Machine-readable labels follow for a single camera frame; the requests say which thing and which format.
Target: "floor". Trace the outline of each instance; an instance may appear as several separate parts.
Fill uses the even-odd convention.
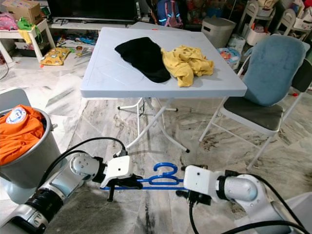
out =
[[[64,66],[40,68],[36,59],[16,58],[8,76],[0,81],[0,90],[18,86],[23,88],[32,106],[46,111],[55,126],[53,131],[63,152],[69,146],[98,136],[117,137],[125,144],[137,135],[136,114],[119,111],[118,105],[134,103],[136,99],[81,98],[79,86],[89,57],[70,55]],[[295,97],[287,96],[287,107]],[[172,106],[178,112],[166,112],[167,131],[191,151],[189,154],[168,142],[157,125],[130,149],[135,173],[148,178],[158,174],[153,166],[158,162],[172,162],[179,168],[189,164],[206,164],[212,171],[225,169],[246,171],[246,165],[256,149],[232,135],[212,128],[203,142],[198,139],[212,117],[220,99],[179,99]],[[151,121],[146,108],[141,126]],[[232,132],[261,145],[265,137],[257,132],[221,117],[218,123]],[[92,156],[110,160],[119,148],[106,141],[90,142],[81,147]],[[267,179],[285,198],[312,191],[312,95],[306,94],[281,131],[251,173]],[[183,172],[177,176],[183,178]],[[0,221],[16,204],[1,190]],[[114,202],[107,202],[107,191],[88,182],[79,188],[52,220],[47,234],[191,234],[193,233],[185,199],[174,191],[115,192]],[[233,203],[197,205],[194,210],[199,233],[217,234],[235,227],[233,221],[243,217],[242,209]]]

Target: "chair backrest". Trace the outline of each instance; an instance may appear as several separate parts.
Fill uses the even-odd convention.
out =
[[[304,59],[301,67],[298,69],[296,75],[292,79],[292,87],[305,92],[312,82],[312,64]]]
[[[10,88],[0,92],[0,112],[12,109],[17,105],[30,106],[30,102],[24,90]]]
[[[303,43],[295,38],[272,35],[259,42],[243,78],[245,98],[262,106],[278,103],[288,93],[305,57]]]

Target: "black cloth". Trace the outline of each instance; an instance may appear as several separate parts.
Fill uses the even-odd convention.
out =
[[[150,38],[127,41],[118,45],[115,50],[151,81],[162,83],[170,79],[170,73],[162,62],[160,47]]]

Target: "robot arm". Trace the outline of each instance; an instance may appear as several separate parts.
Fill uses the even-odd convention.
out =
[[[184,187],[208,195],[214,202],[230,200],[246,211],[249,223],[285,220],[296,223],[285,207],[274,199],[274,194],[252,175],[226,176],[197,166],[185,170]],[[302,233],[288,226],[256,228],[259,234]]]
[[[136,187],[138,176],[133,174],[129,156],[116,157],[107,164],[102,158],[76,154],[59,172],[52,175],[24,204],[19,205],[0,226],[1,234],[42,234],[54,215],[84,181],[110,186],[112,200],[115,184]]]

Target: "chair seat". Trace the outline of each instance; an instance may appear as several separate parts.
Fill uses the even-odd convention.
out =
[[[230,97],[223,107],[266,129],[277,131],[281,125],[284,109],[279,105],[260,106],[243,97]]]

